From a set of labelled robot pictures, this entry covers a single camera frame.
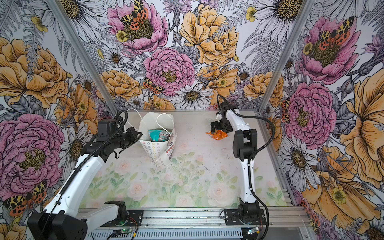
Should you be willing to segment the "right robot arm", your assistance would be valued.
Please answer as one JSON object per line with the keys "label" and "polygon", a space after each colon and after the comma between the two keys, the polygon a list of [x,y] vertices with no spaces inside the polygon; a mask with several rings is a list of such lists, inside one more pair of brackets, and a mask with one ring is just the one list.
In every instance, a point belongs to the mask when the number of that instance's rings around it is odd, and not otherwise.
{"label": "right robot arm", "polygon": [[258,119],[258,116],[244,116],[239,110],[219,110],[216,121],[211,123],[211,130],[234,133],[233,155],[239,160],[243,187],[238,206],[238,218],[244,225],[249,225],[263,216],[260,201],[256,197],[254,183],[254,162],[258,148],[258,132],[249,127],[245,119]]}

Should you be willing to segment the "orange snack packet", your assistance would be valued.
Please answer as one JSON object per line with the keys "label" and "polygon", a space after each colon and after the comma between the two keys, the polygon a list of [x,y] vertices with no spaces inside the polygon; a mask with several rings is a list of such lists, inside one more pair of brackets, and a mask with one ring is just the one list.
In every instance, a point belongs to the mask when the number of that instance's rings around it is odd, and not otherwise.
{"label": "orange snack packet", "polygon": [[213,138],[214,140],[222,140],[224,138],[227,138],[228,137],[228,134],[225,133],[224,131],[222,130],[216,130],[214,133],[212,132],[206,132],[207,135],[209,135],[211,138]]}

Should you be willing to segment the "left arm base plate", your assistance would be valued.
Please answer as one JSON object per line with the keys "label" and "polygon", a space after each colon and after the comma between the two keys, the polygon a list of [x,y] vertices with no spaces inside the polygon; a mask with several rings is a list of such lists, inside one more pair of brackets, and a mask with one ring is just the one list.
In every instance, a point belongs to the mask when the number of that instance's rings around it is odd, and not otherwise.
{"label": "left arm base plate", "polygon": [[103,227],[140,227],[143,221],[143,210],[127,210],[127,216],[109,221]]}

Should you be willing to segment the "white patterned paper bag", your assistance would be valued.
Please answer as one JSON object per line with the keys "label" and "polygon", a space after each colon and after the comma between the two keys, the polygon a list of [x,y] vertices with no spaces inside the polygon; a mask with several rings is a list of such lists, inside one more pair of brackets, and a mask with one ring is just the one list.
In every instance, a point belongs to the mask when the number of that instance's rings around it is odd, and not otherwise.
{"label": "white patterned paper bag", "polygon": [[[141,132],[143,136],[140,138],[140,143],[158,166],[166,166],[171,162],[172,154],[175,148],[177,139],[174,117],[171,114],[147,112],[141,114],[136,109],[129,109],[129,113],[134,113],[134,116],[140,118],[140,123],[131,125],[137,132]],[[148,130],[166,130],[171,136],[167,142],[152,142]]]}

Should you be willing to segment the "teal snack packet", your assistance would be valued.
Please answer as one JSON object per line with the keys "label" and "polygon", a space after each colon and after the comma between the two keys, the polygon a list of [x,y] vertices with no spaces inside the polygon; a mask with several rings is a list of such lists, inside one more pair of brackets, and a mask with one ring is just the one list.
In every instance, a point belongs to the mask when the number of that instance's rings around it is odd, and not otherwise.
{"label": "teal snack packet", "polygon": [[152,142],[167,142],[171,134],[166,130],[148,130]]}

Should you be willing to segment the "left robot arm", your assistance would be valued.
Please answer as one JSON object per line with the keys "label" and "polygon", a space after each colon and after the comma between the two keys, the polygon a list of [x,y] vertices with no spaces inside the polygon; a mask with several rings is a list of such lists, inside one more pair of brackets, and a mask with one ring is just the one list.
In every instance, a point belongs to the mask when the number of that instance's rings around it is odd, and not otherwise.
{"label": "left robot arm", "polygon": [[86,145],[85,152],[71,175],[53,200],[41,213],[33,213],[28,228],[36,240],[84,240],[87,234],[106,223],[125,224],[126,205],[109,201],[100,208],[79,216],[81,201],[96,173],[116,149],[125,150],[139,141],[143,134],[134,128],[119,129],[104,142],[96,140]]}

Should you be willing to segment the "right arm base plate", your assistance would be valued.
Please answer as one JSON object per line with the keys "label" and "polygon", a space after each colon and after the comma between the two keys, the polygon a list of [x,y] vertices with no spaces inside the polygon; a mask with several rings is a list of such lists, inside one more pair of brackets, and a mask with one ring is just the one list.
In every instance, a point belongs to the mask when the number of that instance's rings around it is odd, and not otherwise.
{"label": "right arm base plate", "polygon": [[237,209],[224,209],[220,213],[220,217],[224,219],[226,226],[261,226],[266,225],[267,220],[264,212],[259,217],[255,216],[242,216],[240,215],[239,210]]}

